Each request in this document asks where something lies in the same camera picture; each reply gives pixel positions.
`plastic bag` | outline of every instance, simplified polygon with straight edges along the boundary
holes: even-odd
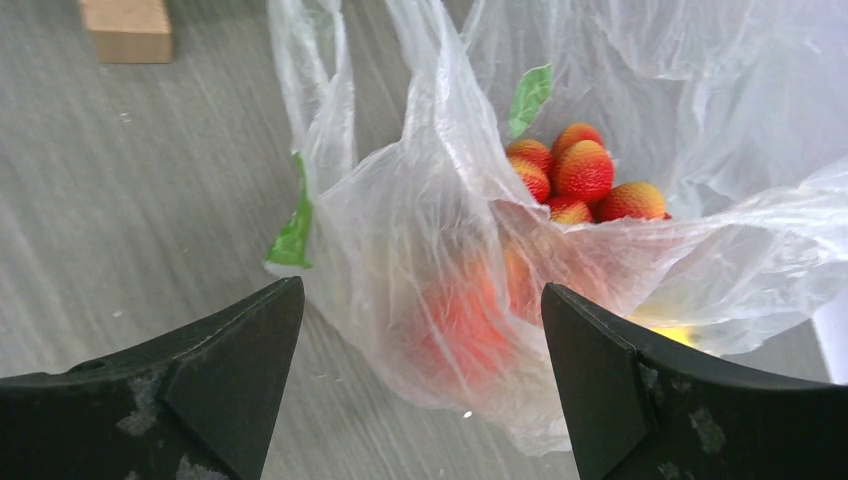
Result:
[[[567,450],[545,283],[726,354],[809,318],[848,279],[843,4],[476,0],[457,31],[440,1],[388,1],[406,112],[400,140],[360,154],[355,127],[375,125],[357,121],[361,40],[341,3],[269,3],[304,191],[267,265],[302,275],[404,398],[483,414],[528,454]],[[595,125],[616,183],[658,185],[674,221],[548,220],[503,150],[516,86],[546,65],[551,95],[525,135]]]

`wooden floor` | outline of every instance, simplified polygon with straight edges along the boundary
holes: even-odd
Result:
[[[381,79],[364,88],[402,102],[400,57],[373,53],[392,45],[375,1],[345,2],[351,44]],[[101,66],[74,0],[0,0],[0,375],[64,371],[271,281],[261,260],[297,192],[265,0],[169,8],[174,63]],[[393,140],[365,136],[362,152]],[[808,324],[737,361],[826,377]],[[476,416],[399,399],[310,315],[263,478],[577,476],[569,454],[527,458]]]

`white surface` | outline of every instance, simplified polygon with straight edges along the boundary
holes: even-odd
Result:
[[[848,384],[848,288],[813,315],[830,379]]]

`red fruit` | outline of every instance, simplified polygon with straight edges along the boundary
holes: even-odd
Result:
[[[551,148],[551,156],[553,158],[559,157],[580,140],[592,140],[601,146],[604,144],[601,134],[595,130],[595,127],[588,123],[575,123],[559,134]]]
[[[650,183],[632,182],[613,188],[601,200],[597,220],[608,222],[624,217],[657,219],[665,215],[662,192]]]
[[[609,193],[615,167],[603,146],[581,140],[560,157],[554,175],[557,194],[591,202]]]
[[[509,163],[537,202],[542,203],[548,199],[551,195],[551,182],[541,168],[521,157],[510,157]]]
[[[491,274],[482,261],[469,266],[425,290],[425,306],[413,317],[409,353],[437,385],[495,383],[515,353],[497,327],[504,316]]]
[[[525,138],[516,140],[506,148],[506,154],[510,158],[523,158],[539,167],[545,175],[551,171],[551,152],[542,142]]]
[[[563,225],[592,223],[592,212],[586,202],[574,197],[553,197],[545,202],[551,207],[551,220]]]

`green label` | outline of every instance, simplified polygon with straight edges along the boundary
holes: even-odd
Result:
[[[518,82],[509,110],[509,134],[512,140],[527,130],[539,108],[551,96],[553,69],[551,64],[528,70]]]
[[[283,226],[271,245],[265,260],[278,265],[312,268],[312,264],[306,260],[306,241],[312,227],[312,202],[309,201],[306,191],[306,169],[300,152],[294,153],[294,162],[300,177],[300,200],[291,220]]]

